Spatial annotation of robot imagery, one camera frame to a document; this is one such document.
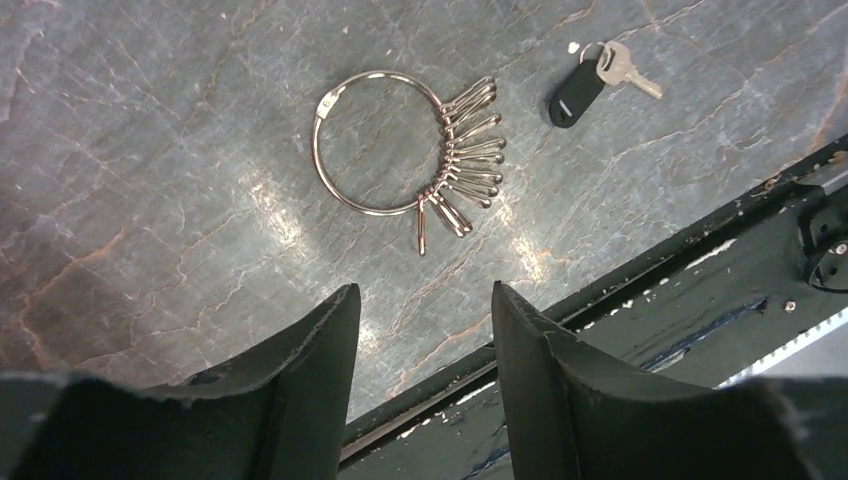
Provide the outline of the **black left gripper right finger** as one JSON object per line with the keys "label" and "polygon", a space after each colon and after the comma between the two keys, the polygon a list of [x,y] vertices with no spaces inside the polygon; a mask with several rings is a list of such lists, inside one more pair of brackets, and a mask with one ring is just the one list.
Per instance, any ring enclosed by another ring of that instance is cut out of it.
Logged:
{"label": "black left gripper right finger", "polygon": [[630,365],[512,287],[494,346],[518,479],[843,479],[847,382],[755,377],[723,389]]}

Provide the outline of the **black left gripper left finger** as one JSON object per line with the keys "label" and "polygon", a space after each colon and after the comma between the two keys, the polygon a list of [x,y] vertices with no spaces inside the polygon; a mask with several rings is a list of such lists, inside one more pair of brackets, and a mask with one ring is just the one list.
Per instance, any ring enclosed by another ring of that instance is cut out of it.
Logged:
{"label": "black left gripper left finger", "polygon": [[177,385],[4,371],[5,479],[333,479],[361,313],[340,287],[301,320]]}

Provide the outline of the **silver key with black fob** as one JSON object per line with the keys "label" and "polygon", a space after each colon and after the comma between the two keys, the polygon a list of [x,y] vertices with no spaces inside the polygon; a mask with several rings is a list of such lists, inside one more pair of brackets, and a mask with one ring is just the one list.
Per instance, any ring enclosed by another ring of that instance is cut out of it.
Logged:
{"label": "silver key with black fob", "polygon": [[597,58],[586,59],[582,54],[578,66],[555,88],[548,102],[553,126],[573,127],[607,86],[628,83],[657,100],[662,98],[662,87],[639,72],[626,45],[608,41],[599,46],[602,52]]}

